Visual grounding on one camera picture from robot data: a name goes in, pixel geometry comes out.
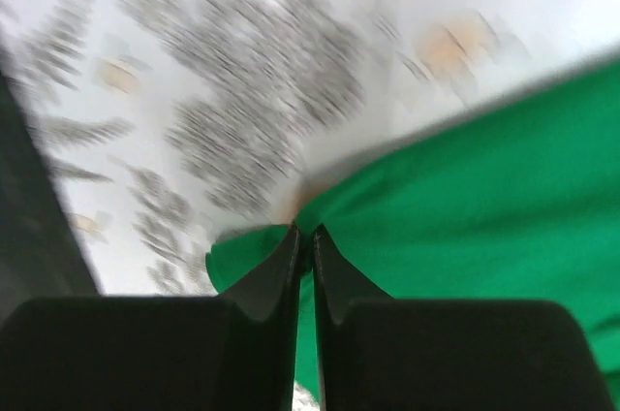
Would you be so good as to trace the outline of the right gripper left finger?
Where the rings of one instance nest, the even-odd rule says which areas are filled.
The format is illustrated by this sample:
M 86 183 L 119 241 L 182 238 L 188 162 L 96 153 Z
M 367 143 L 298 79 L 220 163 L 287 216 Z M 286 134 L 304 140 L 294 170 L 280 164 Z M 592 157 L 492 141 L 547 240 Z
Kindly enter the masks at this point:
M 231 304 L 217 386 L 219 410 L 289 410 L 301 279 L 300 233 L 289 227 L 277 246 L 219 296 Z

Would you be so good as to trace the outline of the green t shirt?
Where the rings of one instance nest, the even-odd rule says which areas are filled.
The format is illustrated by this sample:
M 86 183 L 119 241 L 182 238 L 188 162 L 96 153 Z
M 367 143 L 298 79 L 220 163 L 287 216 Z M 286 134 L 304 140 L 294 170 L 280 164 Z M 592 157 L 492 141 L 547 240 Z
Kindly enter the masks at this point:
M 294 383 L 320 402 L 312 238 L 390 295 L 351 318 L 354 410 L 619 406 L 619 65 L 404 147 L 306 205 Z M 226 291 L 287 228 L 215 244 Z

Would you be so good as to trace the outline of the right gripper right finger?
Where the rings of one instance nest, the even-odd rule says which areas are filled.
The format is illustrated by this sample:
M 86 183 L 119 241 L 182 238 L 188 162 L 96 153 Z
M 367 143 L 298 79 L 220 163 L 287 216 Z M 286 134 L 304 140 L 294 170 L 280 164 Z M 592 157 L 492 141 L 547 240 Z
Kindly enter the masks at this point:
M 388 300 L 390 295 L 341 254 L 323 225 L 313 233 L 312 266 L 321 408 L 354 410 L 365 354 L 351 314 L 361 301 Z

